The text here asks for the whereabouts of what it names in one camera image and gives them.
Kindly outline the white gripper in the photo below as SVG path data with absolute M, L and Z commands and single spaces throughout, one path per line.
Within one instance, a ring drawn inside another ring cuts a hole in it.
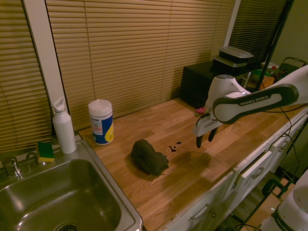
M 196 137 L 196 146 L 200 148 L 203 142 L 203 137 L 209 131 L 208 141 L 211 142 L 220 126 L 220 122 L 215 118 L 213 113 L 205 113 L 202 115 L 196 122 L 193 133 L 197 136 Z

